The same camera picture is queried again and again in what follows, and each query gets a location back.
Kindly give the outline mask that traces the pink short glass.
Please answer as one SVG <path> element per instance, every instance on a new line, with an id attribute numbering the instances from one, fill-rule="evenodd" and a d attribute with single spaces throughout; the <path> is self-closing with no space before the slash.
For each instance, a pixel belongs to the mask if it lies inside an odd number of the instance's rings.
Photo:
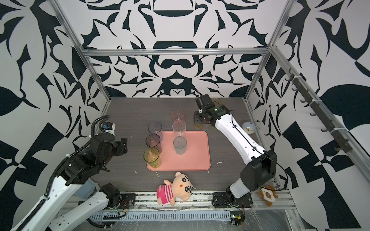
<path id="1" fill-rule="evenodd" d="M 172 113 L 172 121 L 184 121 L 185 113 L 183 111 L 177 110 Z"/>

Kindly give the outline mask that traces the clear tall glass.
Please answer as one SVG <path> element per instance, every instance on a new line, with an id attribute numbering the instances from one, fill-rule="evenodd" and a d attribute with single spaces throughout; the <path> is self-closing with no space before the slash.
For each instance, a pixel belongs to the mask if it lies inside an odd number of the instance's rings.
<path id="1" fill-rule="evenodd" d="M 172 124 L 172 129 L 175 136 L 184 136 L 186 132 L 186 123 L 182 120 L 177 120 Z"/>

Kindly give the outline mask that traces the teal frosted cup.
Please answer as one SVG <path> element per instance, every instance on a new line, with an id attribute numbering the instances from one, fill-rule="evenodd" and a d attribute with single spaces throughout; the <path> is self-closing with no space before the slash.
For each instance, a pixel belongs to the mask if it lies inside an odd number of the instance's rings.
<path id="1" fill-rule="evenodd" d="M 182 155 L 185 153 L 187 148 L 187 140 L 185 137 L 177 136 L 173 141 L 173 146 L 177 154 Z"/>

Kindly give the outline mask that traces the pink plastic tray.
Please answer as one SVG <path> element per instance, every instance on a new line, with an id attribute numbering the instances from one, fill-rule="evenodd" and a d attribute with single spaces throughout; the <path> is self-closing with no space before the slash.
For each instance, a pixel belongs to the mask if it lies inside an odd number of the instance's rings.
<path id="1" fill-rule="evenodd" d="M 187 145 L 183 154 L 178 154 L 173 141 L 175 133 L 163 132 L 164 141 L 161 143 L 160 165 L 154 168 L 147 165 L 150 171 L 205 171 L 211 167 L 208 134 L 204 131 L 187 131 Z"/>

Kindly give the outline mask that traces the tall light green glass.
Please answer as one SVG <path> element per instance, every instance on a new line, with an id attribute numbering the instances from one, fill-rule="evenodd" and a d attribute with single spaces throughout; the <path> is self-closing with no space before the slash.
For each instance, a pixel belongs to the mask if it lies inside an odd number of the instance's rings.
<path id="1" fill-rule="evenodd" d="M 160 152 L 157 148 L 147 148 L 143 155 L 147 165 L 152 168 L 158 168 L 161 165 Z"/>

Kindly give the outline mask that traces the dark smoky glass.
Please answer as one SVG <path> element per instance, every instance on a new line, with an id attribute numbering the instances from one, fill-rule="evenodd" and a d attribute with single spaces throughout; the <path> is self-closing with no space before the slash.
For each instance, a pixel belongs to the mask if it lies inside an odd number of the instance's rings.
<path id="1" fill-rule="evenodd" d="M 147 136 L 145 143 L 148 147 L 156 148 L 159 153 L 162 152 L 161 137 L 157 134 L 150 134 Z"/>

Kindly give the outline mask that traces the blue-grey tall glass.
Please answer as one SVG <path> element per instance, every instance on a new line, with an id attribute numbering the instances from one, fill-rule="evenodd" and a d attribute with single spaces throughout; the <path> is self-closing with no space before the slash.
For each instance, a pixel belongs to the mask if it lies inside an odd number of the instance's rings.
<path id="1" fill-rule="evenodd" d="M 152 141 L 163 141 L 163 131 L 162 124 L 160 122 L 152 122 L 148 126 L 148 131 L 150 134 L 150 139 Z"/>

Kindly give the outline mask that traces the tall yellow glass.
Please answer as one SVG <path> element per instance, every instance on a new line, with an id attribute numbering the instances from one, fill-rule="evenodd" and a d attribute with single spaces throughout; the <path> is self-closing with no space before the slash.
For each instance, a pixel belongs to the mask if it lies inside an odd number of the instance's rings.
<path id="1" fill-rule="evenodd" d="M 222 101 L 218 98 L 211 98 L 211 101 L 215 104 L 215 106 L 219 106 L 222 104 Z"/>

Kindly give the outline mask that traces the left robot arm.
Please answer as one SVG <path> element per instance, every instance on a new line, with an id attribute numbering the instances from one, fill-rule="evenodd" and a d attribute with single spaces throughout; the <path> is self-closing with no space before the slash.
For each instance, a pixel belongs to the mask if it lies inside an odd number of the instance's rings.
<path id="1" fill-rule="evenodd" d="M 112 157 L 122 156 L 127 151 L 127 138 L 118 141 L 110 133 L 93 136 L 80 151 L 67 155 L 58 165 L 44 195 L 13 230 L 71 231 L 100 210 L 116 207 L 121 200 L 120 191 L 109 183 L 70 212 L 57 217 L 68 199 L 90 177 L 107 171 L 106 165 Z"/>

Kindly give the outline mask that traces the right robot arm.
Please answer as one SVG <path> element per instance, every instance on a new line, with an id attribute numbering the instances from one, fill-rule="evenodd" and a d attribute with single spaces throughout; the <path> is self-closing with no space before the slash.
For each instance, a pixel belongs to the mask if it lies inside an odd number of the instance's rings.
<path id="1" fill-rule="evenodd" d="M 208 94 L 198 97 L 196 103 L 198 112 L 195 113 L 195 122 L 210 124 L 222 132 L 245 164 L 240 177 L 226 189 L 230 203 L 257 190 L 275 177 L 277 155 L 255 142 L 237 123 L 232 110 L 224 105 L 216 106 Z"/>

